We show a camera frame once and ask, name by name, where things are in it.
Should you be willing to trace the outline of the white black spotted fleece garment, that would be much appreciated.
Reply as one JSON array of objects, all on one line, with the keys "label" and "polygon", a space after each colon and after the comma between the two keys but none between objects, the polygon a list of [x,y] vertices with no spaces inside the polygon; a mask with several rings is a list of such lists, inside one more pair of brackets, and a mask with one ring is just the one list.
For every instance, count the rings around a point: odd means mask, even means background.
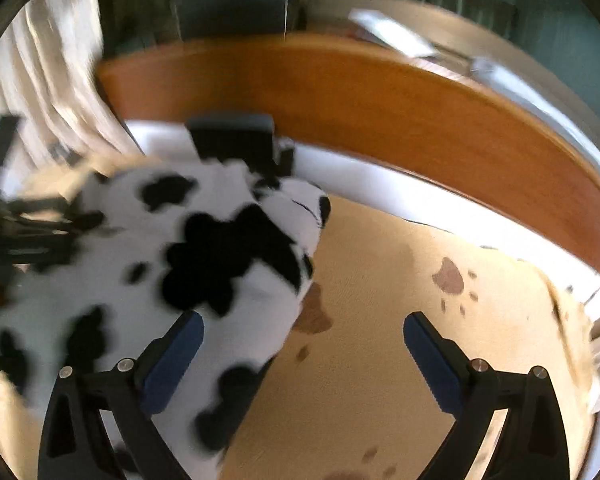
[{"label": "white black spotted fleece garment", "polygon": [[[317,186],[240,160],[166,162],[90,174],[73,203],[99,211],[70,259],[31,266],[0,309],[0,372],[43,432],[61,372],[137,359],[178,317],[204,341],[166,408],[151,417],[186,479],[215,479],[312,286],[332,205]],[[102,411],[124,477],[143,479]]]}]

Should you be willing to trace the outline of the cream patterned curtain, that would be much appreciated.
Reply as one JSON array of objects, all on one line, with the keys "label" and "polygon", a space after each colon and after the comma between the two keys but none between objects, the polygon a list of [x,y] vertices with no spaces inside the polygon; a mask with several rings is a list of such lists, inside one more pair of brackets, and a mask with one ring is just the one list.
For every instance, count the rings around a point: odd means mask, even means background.
[{"label": "cream patterned curtain", "polygon": [[0,188],[17,194],[54,148],[119,160],[140,149],[100,97],[98,0],[6,0],[0,9],[0,116],[20,117]]}]

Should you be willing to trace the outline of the orange wooden headboard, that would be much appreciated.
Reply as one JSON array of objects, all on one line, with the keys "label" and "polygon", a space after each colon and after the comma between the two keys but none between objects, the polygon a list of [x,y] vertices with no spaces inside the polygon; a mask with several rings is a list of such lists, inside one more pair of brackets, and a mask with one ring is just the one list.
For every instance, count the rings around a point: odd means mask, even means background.
[{"label": "orange wooden headboard", "polygon": [[538,118],[440,67],[304,33],[174,42],[95,73],[122,119],[268,114],[283,136],[460,193],[600,272],[600,175]]}]

